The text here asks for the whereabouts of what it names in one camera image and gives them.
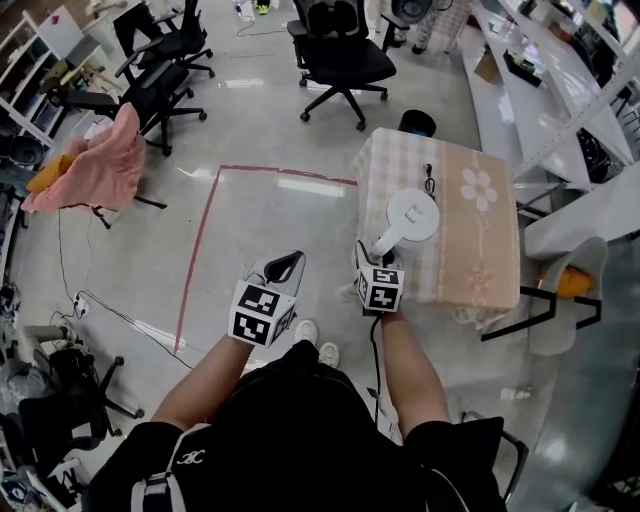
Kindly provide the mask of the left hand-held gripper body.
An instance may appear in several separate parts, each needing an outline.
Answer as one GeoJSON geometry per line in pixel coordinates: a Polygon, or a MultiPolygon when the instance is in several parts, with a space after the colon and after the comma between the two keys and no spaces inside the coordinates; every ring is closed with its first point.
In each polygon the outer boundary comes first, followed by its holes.
{"type": "Polygon", "coordinates": [[[227,334],[247,344],[268,348],[289,328],[298,307],[287,284],[268,283],[264,266],[275,257],[261,257],[237,282],[227,334]]]}

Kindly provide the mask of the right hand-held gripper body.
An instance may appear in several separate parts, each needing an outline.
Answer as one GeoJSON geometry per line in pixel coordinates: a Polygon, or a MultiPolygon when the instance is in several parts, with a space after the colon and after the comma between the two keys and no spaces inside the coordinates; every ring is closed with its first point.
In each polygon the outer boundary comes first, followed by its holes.
{"type": "Polygon", "coordinates": [[[394,313],[404,290],[404,272],[382,267],[358,270],[356,291],[365,315],[394,313]]]}

